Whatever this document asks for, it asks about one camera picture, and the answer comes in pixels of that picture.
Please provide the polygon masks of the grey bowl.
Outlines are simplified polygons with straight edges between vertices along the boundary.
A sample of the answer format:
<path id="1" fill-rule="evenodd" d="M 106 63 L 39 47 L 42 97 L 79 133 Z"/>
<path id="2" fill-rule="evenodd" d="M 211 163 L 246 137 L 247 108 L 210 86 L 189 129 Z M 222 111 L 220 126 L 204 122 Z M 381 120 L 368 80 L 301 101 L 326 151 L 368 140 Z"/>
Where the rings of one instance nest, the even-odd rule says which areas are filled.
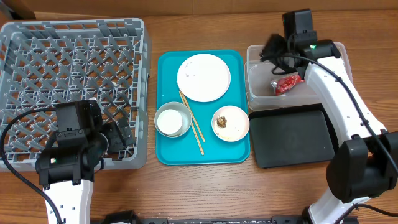
<path id="1" fill-rule="evenodd" d="M 157 125 L 157 118 L 158 116 L 161 114 L 161 112 L 163 112 L 164 110 L 167 109 L 173 109 L 173 110 L 177 110 L 181 115 L 182 115 L 182 127 L 180 128 L 180 131 L 173 135 L 173 136 L 169 136 L 166 135 L 164 133 L 162 133 L 159 129 L 158 129 L 158 125 Z M 183 103 L 179 103 L 179 102 L 169 102 L 166 103 L 164 105 L 162 105 L 155 114 L 155 118 L 154 118 L 154 123 L 155 123 L 155 127 L 158 130 L 158 132 L 160 134 L 162 134 L 163 136 L 169 137 L 169 138 L 177 138 L 179 136 L 182 136 L 183 134 L 185 134 L 191 125 L 192 122 L 192 117 L 190 115 L 190 112 L 188 110 L 188 108 L 183 104 Z"/>

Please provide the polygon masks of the small white bowl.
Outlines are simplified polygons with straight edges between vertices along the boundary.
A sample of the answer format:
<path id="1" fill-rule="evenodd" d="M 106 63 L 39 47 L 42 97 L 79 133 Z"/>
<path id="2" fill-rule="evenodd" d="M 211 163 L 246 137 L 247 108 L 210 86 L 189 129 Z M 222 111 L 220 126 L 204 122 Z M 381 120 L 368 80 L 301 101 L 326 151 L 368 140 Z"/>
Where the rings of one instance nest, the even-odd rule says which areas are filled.
<path id="1" fill-rule="evenodd" d="M 211 127 L 221 140 L 237 142 L 247 135 L 249 118 L 246 112 L 237 106 L 224 106 L 214 113 Z"/>

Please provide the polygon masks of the brown food scrap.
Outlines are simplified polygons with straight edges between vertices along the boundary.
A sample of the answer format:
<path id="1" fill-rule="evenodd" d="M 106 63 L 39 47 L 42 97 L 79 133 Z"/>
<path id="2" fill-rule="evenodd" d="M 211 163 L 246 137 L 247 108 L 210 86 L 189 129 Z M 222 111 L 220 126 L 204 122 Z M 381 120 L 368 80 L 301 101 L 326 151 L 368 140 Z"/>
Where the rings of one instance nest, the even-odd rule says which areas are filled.
<path id="1" fill-rule="evenodd" d="M 220 128 L 225 128 L 225 127 L 226 127 L 226 123 L 227 123 L 227 120 L 226 120 L 226 117 L 225 117 L 225 116 L 219 116 L 219 117 L 216 119 L 216 124 L 217 124 L 217 126 L 220 127 Z"/>

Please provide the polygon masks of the white cup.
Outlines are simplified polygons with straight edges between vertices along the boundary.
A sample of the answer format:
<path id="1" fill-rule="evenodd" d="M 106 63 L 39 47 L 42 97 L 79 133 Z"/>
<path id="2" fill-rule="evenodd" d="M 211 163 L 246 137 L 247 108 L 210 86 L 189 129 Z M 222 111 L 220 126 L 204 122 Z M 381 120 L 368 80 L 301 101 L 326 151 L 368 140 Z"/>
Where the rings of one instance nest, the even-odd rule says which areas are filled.
<path id="1" fill-rule="evenodd" d="M 157 125 L 162 133 L 173 136 L 180 131 L 182 121 L 182 115 L 177 110 L 167 109 L 158 116 Z"/>

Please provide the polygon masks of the white rice pile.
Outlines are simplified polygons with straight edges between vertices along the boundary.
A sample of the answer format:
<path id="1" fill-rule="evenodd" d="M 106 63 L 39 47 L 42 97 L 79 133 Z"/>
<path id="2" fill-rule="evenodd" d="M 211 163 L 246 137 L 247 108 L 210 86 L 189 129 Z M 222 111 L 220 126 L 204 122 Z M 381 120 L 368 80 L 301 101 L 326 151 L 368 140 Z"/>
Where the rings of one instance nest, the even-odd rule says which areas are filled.
<path id="1" fill-rule="evenodd" d="M 242 132 L 246 129 L 244 123 L 236 118 L 227 118 L 225 128 L 217 126 L 215 121 L 215 133 L 225 141 L 237 141 L 241 138 Z"/>

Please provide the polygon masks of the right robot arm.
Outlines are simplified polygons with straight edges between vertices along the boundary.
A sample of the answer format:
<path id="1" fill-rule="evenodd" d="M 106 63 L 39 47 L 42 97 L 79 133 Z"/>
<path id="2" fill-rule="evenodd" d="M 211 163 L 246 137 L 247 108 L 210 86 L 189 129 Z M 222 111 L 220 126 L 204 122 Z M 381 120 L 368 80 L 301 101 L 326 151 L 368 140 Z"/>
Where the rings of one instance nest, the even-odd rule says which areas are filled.
<path id="1" fill-rule="evenodd" d="M 296 42 L 272 34 L 260 53 L 285 72 L 297 72 L 321 101 L 339 149 L 326 168 L 328 189 L 303 211 L 304 223 L 342 223 L 368 200 L 397 184 L 397 133 L 389 132 L 364 104 L 332 40 Z"/>

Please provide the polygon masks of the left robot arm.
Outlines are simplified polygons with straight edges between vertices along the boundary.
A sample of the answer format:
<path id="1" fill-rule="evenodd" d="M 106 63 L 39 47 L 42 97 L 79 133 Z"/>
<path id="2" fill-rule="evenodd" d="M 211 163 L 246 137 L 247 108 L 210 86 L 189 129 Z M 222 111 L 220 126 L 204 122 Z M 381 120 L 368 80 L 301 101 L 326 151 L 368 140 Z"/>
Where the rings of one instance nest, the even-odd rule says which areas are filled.
<path id="1" fill-rule="evenodd" d="M 59 212 L 62 223 L 89 223 L 95 167 L 104 156 L 133 145 L 135 137 L 125 118 L 98 126 L 75 123 L 60 128 L 57 147 L 46 147 L 36 161 L 39 184 L 52 200 L 49 215 Z"/>

